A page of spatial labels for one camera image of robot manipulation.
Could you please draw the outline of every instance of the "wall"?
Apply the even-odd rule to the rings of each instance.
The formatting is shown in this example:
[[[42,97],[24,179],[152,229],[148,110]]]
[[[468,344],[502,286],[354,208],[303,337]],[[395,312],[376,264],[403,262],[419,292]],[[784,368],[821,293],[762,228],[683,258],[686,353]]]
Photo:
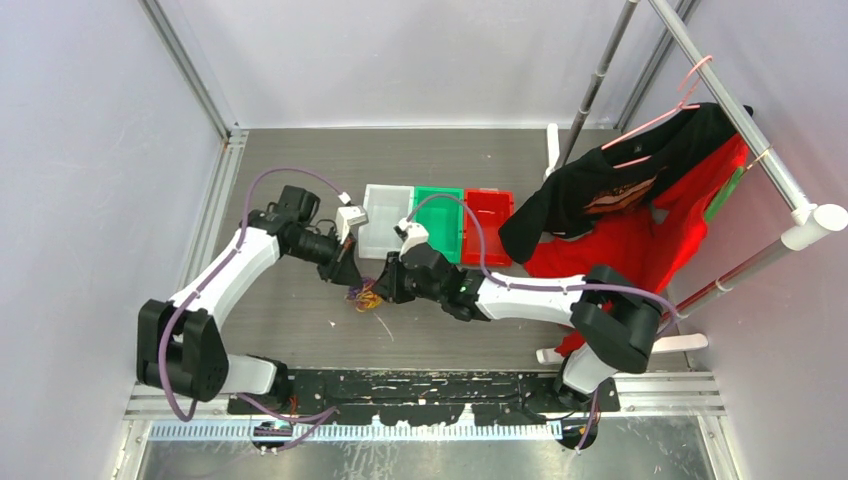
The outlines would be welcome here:
[[[624,0],[163,0],[243,127],[570,123]],[[589,124],[659,37],[640,6]]]
[[[108,478],[220,141],[137,2],[0,11],[0,478]]]
[[[701,50],[813,201],[848,205],[848,31],[845,2],[702,2],[691,21]],[[691,67],[679,52],[633,124],[677,101]],[[706,89],[701,98],[709,98]],[[765,174],[753,170],[719,212],[701,251],[675,278],[684,298],[791,225]],[[848,398],[847,234],[791,255],[693,315],[710,348],[698,360],[719,381],[749,478],[838,478],[848,469],[839,413]]]

